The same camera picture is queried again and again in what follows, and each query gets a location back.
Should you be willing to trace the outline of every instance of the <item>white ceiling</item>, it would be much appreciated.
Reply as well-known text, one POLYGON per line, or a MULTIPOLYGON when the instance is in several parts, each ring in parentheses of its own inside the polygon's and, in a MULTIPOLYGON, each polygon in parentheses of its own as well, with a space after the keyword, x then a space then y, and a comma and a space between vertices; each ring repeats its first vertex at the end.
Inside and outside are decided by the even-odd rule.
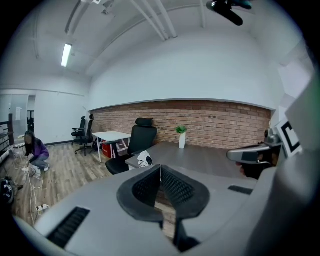
MULTIPOLYGON (((65 28, 78 0, 47 0, 26 19, 18 37, 32 40, 35 55, 57 66, 61 65, 65 43, 71 43, 73 47, 67 69, 92 76, 97 66, 107 65, 115 56, 133 45, 147 38, 157 37, 156 31, 149 23, 144 22, 146 19, 129 0, 114 0, 112 14, 108 15, 102 14, 106 1, 90 4, 75 33, 70 36, 66 34, 65 28)), ((135 1, 148 14, 141 0, 135 1)), ((200 0, 161 1, 178 36, 200 29, 200 0)), ((157 14, 161 13, 154 0, 148 2, 157 14)), ((206 29, 230 27, 250 32, 256 20, 254 8, 251 11, 234 9, 242 17, 243 26, 237 27, 219 14, 204 8, 206 29)))

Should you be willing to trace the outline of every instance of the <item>purple jacket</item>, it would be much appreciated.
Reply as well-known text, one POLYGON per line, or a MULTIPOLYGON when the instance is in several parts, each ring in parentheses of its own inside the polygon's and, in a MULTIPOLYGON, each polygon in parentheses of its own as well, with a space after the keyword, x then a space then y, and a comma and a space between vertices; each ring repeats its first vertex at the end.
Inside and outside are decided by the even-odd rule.
POLYGON ((40 145, 38 145, 37 143, 34 144, 34 149, 32 149, 32 154, 35 157, 39 157, 40 155, 49 157, 49 151, 42 141, 40 141, 40 145))

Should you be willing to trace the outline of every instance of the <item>red brick wall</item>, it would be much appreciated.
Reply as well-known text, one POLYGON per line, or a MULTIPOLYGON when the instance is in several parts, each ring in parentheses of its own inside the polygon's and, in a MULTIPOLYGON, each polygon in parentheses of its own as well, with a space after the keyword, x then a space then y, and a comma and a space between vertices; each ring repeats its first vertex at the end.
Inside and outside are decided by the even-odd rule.
POLYGON ((184 125, 186 144, 234 149, 263 141, 270 110, 238 103, 175 100, 128 104, 93 110, 93 132, 131 133, 137 118, 153 118, 156 143, 179 142, 175 127, 184 125))

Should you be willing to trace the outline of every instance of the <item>ceiling light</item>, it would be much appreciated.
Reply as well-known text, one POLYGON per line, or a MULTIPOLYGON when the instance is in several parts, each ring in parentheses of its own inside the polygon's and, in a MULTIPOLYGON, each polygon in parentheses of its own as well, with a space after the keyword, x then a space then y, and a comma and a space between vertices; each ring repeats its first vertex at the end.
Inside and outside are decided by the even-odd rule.
POLYGON ((69 55, 70 55, 70 51, 71 51, 71 44, 66 43, 64 46, 64 50, 63 50, 63 55, 62 55, 62 61, 61 61, 61 66, 62 67, 66 67, 68 64, 68 59, 69 59, 69 55))

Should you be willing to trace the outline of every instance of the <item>wooden floor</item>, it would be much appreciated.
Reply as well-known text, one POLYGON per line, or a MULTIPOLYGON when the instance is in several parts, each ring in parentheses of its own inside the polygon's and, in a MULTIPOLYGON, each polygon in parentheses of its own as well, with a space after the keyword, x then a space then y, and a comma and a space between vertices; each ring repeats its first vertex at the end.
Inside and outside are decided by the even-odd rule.
MULTIPOLYGON (((59 144, 48 146, 47 148, 50 153, 50 157, 47 160, 50 170, 41 172, 42 176, 40 178, 43 179, 43 186, 42 188, 35 189, 37 206, 47 204, 52 207, 85 184, 96 179, 112 176, 105 165, 109 158, 103 156, 102 163, 100 163, 98 152, 96 151, 88 154, 91 151, 88 150, 87 156, 84 156, 83 152, 74 153, 74 150, 79 148, 78 145, 59 144)), ((30 207, 31 190, 29 179, 21 168, 19 169, 24 163, 20 158, 14 161, 13 156, 11 156, 4 165, 7 170, 7 176, 12 178, 17 187, 25 183, 21 190, 16 191, 12 214, 33 225, 31 209, 33 218, 35 219, 37 216, 34 196, 32 196, 30 207)), ((4 176, 6 176, 6 172, 1 168, 0 178, 4 176)), ((30 181, 36 188, 40 187, 42 183, 32 175, 30 176, 30 181)), ((172 239, 174 237, 176 222, 175 210, 166 201, 164 194, 161 192, 158 194, 155 208, 163 213, 165 219, 163 232, 168 238, 172 239)))

